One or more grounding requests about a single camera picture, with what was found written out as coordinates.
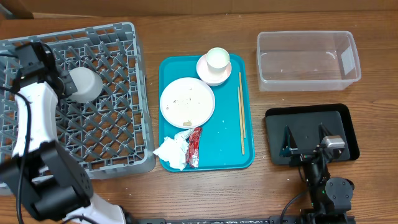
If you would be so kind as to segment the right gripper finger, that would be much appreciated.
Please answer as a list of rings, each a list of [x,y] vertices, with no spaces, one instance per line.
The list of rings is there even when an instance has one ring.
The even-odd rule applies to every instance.
[[[333,134],[326,128],[326,126],[323,123],[320,123],[318,125],[318,132],[319,132],[319,138],[323,139],[327,136],[332,136]]]
[[[297,149],[297,144],[288,126],[284,128],[284,140],[282,143],[283,149]]]

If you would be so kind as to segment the grey white bowl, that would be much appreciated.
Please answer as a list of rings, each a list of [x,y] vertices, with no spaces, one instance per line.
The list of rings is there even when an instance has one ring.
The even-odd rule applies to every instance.
[[[69,96],[69,99],[78,103],[87,103],[99,97],[103,89],[103,81],[96,72],[89,68],[78,67],[70,70],[70,75],[77,92]]]

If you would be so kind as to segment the red snack wrapper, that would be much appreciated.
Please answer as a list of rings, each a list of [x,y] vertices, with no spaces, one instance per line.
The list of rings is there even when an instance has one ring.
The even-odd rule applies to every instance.
[[[196,127],[188,139],[188,151],[186,153],[186,162],[192,168],[199,165],[199,144],[202,133],[202,127]]]

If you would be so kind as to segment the white cup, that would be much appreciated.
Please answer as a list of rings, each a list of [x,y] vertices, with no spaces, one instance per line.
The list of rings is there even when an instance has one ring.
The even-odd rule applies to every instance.
[[[207,52],[206,62],[212,72],[223,72],[229,64],[229,53],[221,47],[214,47]]]

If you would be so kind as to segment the white napkin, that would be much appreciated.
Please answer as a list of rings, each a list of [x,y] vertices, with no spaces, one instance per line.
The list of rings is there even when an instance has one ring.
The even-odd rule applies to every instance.
[[[173,138],[164,137],[164,142],[153,153],[159,159],[169,162],[171,168],[184,170],[189,146],[187,139],[193,131],[194,129],[187,129],[177,133]]]

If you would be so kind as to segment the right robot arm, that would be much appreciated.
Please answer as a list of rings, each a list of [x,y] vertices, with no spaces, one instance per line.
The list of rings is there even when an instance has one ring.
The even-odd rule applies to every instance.
[[[289,166],[298,167],[307,189],[299,193],[284,207],[280,223],[354,224],[351,210],[354,183],[342,177],[332,177],[327,164],[337,160],[345,150],[345,142],[332,134],[323,124],[318,125],[320,142],[313,149],[299,149],[288,126],[284,128],[281,157],[290,159]],[[299,198],[309,195],[312,207],[300,211],[295,218],[286,218],[287,209]]]

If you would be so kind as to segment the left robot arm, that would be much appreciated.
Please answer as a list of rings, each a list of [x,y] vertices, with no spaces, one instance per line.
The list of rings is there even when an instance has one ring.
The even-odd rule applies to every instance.
[[[17,103],[18,134],[12,158],[1,164],[1,181],[16,196],[17,219],[25,208],[37,221],[134,223],[122,207],[94,193],[86,171],[58,141],[59,100],[77,92],[69,72],[57,67],[41,42],[16,47],[20,69],[9,92]]]

